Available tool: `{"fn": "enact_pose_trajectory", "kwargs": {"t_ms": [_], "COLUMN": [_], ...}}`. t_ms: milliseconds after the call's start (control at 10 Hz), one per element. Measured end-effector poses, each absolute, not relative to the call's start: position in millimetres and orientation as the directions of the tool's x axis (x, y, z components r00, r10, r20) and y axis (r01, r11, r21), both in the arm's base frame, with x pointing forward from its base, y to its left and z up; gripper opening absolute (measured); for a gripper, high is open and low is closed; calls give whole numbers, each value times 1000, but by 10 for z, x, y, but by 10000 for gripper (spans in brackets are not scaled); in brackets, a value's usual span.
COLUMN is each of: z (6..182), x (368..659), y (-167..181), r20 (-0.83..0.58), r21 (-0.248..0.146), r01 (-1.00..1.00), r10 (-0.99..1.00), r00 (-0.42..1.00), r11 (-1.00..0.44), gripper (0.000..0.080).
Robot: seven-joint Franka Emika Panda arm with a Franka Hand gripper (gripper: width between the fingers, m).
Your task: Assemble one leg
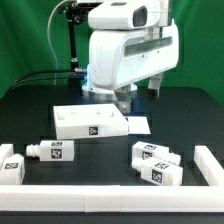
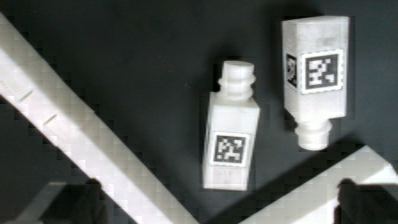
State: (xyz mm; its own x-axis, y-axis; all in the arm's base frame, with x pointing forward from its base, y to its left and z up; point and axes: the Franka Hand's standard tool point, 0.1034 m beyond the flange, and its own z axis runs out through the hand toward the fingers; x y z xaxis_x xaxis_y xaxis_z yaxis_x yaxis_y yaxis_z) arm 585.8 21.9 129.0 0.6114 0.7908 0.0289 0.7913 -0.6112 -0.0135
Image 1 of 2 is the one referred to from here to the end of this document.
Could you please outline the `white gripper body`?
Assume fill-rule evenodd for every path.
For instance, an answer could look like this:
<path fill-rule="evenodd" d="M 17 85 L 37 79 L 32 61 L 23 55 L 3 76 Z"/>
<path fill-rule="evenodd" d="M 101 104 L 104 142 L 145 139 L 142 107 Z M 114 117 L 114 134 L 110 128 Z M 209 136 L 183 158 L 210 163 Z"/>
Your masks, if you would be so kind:
<path fill-rule="evenodd" d="M 147 31 L 94 31 L 89 44 L 89 73 L 98 87 L 115 90 L 175 68 L 179 33 L 175 23 L 160 38 Z"/>

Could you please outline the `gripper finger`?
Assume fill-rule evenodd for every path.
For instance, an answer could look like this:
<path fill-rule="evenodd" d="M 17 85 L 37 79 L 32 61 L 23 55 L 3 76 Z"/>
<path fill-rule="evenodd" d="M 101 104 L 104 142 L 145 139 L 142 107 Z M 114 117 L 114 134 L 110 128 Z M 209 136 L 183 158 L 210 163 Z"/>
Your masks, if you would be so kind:
<path fill-rule="evenodd" d="M 131 111 L 130 90 L 128 87 L 121 87 L 114 91 L 117 100 L 118 108 L 122 113 L 129 113 Z"/>
<path fill-rule="evenodd" d="M 150 98 L 159 97 L 162 80 L 163 80 L 163 74 L 158 74 L 150 78 L 148 85 L 148 95 Z"/>

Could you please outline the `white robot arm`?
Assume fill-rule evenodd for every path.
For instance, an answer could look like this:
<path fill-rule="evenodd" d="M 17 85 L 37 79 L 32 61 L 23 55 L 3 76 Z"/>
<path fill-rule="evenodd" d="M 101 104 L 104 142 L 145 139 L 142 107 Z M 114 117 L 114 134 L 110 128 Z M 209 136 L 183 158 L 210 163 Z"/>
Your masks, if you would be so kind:
<path fill-rule="evenodd" d="M 112 91 L 119 110 L 132 111 L 132 85 L 149 81 L 159 97 L 163 73 L 176 67 L 179 33 L 170 0 L 105 0 L 88 14 L 88 79 L 101 93 Z"/>

